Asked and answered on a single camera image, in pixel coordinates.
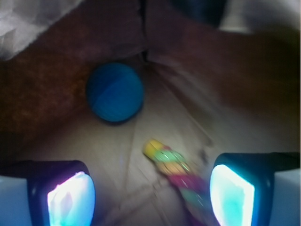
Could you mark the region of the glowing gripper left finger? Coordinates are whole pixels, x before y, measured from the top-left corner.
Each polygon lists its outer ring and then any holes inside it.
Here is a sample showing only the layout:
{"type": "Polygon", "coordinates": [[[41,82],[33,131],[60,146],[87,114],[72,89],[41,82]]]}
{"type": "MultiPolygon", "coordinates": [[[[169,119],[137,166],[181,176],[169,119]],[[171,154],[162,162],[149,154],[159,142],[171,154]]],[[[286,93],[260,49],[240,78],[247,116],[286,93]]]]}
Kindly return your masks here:
{"type": "Polygon", "coordinates": [[[35,226],[89,226],[95,186],[81,161],[29,161],[27,189],[35,226]]]}

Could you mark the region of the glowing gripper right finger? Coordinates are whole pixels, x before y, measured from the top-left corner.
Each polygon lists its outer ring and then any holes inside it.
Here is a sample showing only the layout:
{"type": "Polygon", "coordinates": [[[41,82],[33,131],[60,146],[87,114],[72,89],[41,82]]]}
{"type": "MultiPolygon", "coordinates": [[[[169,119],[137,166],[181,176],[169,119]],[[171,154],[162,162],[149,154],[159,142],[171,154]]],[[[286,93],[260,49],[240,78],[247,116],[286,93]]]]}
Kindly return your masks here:
{"type": "Polygon", "coordinates": [[[210,200],[221,226],[267,226],[274,172],[272,153],[222,153],[210,176],[210,200]]]}

